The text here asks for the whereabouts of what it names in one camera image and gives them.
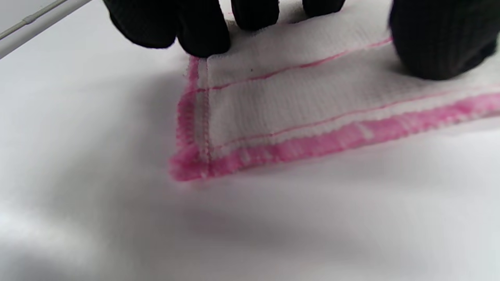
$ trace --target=gloved hand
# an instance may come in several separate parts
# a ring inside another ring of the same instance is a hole
[[[273,25],[279,0],[231,0],[236,23],[256,31]],[[310,17],[338,12],[345,0],[303,0]],[[231,43],[218,0],[104,0],[116,28],[131,42],[168,48],[176,37],[189,54],[206,58],[225,53]]]
[[[231,0],[236,23],[255,31],[278,20],[279,0]],[[310,16],[338,12],[345,0],[302,0]],[[231,43],[218,0],[104,0],[114,25],[130,41],[167,48],[177,37],[189,54],[206,58]],[[393,0],[389,19],[401,62],[415,76],[445,80],[493,55],[500,0]]]
[[[393,0],[389,23],[406,68],[420,78],[446,80],[495,53],[500,0]]]

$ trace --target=white surface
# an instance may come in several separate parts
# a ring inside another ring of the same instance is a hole
[[[499,279],[498,119],[177,184],[186,62],[100,1],[0,61],[2,281]]]

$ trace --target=pink thread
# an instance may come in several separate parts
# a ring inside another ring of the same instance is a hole
[[[251,82],[251,81],[256,81],[256,80],[266,80],[266,79],[268,79],[270,77],[273,77],[273,76],[275,76],[277,74],[280,74],[280,73],[283,73],[283,72],[286,72],[286,71],[289,71],[289,70],[304,69],[304,68],[310,68],[310,67],[319,66],[319,65],[324,64],[326,62],[333,61],[335,59],[344,57],[345,55],[348,55],[348,54],[350,54],[352,52],[356,52],[356,51],[360,51],[360,50],[365,50],[365,49],[370,49],[370,48],[380,47],[380,46],[383,46],[383,45],[385,45],[387,43],[390,43],[392,41],[393,41],[393,39],[390,37],[390,38],[387,38],[387,39],[385,39],[383,41],[380,41],[380,42],[377,42],[377,43],[373,43],[373,44],[367,45],[365,47],[345,50],[345,51],[340,52],[338,54],[334,54],[334,55],[329,56],[327,58],[323,58],[323,59],[316,60],[316,61],[313,61],[313,62],[308,62],[308,63],[300,64],[300,65],[288,66],[288,67],[285,67],[285,68],[282,68],[282,69],[279,69],[279,70],[276,70],[276,71],[273,71],[273,72],[270,72],[270,73],[267,73],[267,74],[264,74],[264,75],[250,77],[250,78],[246,78],[246,79],[243,79],[243,80],[240,80],[240,81],[230,82],[230,83],[226,83],[226,84],[222,84],[222,85],[216,85],[216,86],[207,87],[207,88],[196,88],[196,89],[193,89],[192,91],[195,92],[195,93],[201,93],[201,92],[207,92],[207,91],[213,91],[213,90],[222,90],[222,89],[225,89],[227,87],[230,87],[230,86],[233,86],[233,85],[237,85],[237,84],[241,84],[241,83],[246,83],[246,82]]]
[[[492,86],[493,87],[500,86],[500,84],[499,85],[490,85],[488,88],[490,88]],[[467,90],[470,90],[470,91],[483,90],[483,89],[486,89],[486,87],[481,86],[481,87],[467,88]],[[277,132],[271,132],[271,133],[265,133],[265,134],[257,134],[257,135],[252,135],[252,136],[244,136],[244,137],[240,137],[240,138],[237,138],[237,139],[229,140],[229,141],[227,141],[227,142],[225,142],[223,144],[219,144],[219,145],[215,146],[213,149],[214,150],[220,150],[220,149],[222,149],[222,148],[224,148],[224,147],[226,147],[228,145],[231,145],[231,144],[234,144],[234,143],[238,143],[238,142],[244,142],[244,141],[250,141],[250,140],[255,140],[255,139],[275,137],[275,136],[279,136],[281,134],[292,132],[292,131],[295,131],[295,130],[304,129],[304,128],[311,128],[311,127],[323,125],[323,124],[326,124],[326,123],[329,123],[329,122],[333,122],[333,121],[338,120],[340,118],[344,118],[346,116],[350,116],[350,115],[354,115],[354,114],[369,113],[369,112],[386,109],[386,108],[389,108],[389,107],[392,107],[392,106],[396,106],[396,105],[400,105],[400,104],[405,104],[405,103],[410,103],[410,102],[415,102],[415,101],[421,101],[421,100],[425,100],[425,99],[428,99],[428,98],[435,98],[435,97],[445,96],[445,95],[454,94],[454,93],[456,93],[456,91],[454,91],[454,90],[448,90],[448,91],[438,92],[438,93],[427,95],[427,96],[419,96],[419,97],[415,97],[415,98],[411,98],[411,99],[395,101],[395,102],[384,104],[384,105],[378,106],[378,107],[367,108],[367,109],[358,109],[358,110],[354,110],[354,111],[342,113],[342,114],[330,117],[328,119],[324,119],[324,120],[320,120],[320,121],[316,121],[316,122],[312,122],[312,123],[307,123],[307,124],[302,124],[302,125],[292,126],[292,127],[289,127],[289,128],[277,131]]]
[[[206,63],[206,79],[205,84],[209,86],[209,64]],[[210,175],[210,163],[212,161],[211,156],[211,145],[210,145],[210,91],[206,91],[203,93],[203,144],[205,147],[203,148],[203,153],[206,156],[206,171],[203,173],[203,176],[208,177]]]
[[[478,119],[500,111],[500,92],[469,97],[439,108],[395,115],[383,120],[353,122],[323,135],[286,140],[279,144],[242,147],[213,159],[209,177],[232,174],[241,169],[307,158],[322,157],[361,146],[397,140],[442,126]],[[185,159],[196,163],[196,159]],[[177,159],[173,164],[182,163]],[[202,168],[184,165],[173,170],[176,180],[200,179]]]

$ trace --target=cloth edge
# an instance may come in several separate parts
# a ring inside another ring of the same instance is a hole
[[[277,144],[241,147],[227,156],[212,159],[209,165],[201,161],[200,147],[192,138],[198,63],[196,58],[190,61],[189,83],[177,109],[179,151],[171,160],[170,171],[177,181],[221,177],[255,166],[323,157],[480,119],[500,111],[500,92],[492,92],[429,110],[407,112],[381,120],[352,122],[322,135],[290,139]]]

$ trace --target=white textured fabric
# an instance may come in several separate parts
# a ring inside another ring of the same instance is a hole
[[[281,6],[295,11],[298,4],[288,0]],[[391,44],[390,9],[391,0],[351,0],[338,13],[296,23],[297,12],[292,12],[257,33],[236,30],[226,54],[194,58],[191,83],[179,105],[181,148],[174,160],[179,173],[220,176],[388,141],[497,110],[485,107],[491,100],[482,100],[481,108],[479,100],[446,106],[498,94],[499,55],[449,81],[413,77]],[[473,109],[457,113],[464,107]],[[437,109],[446,112],[402,117]],[[385,132],[381,124],[373,130],[361,123],[382,120],[399,128]],[[333,135],[348,125],[355,130],[344,135],[364,139],[339,141],[345,137]],[[332,134],[328,141],[307,143],[326,134]]]

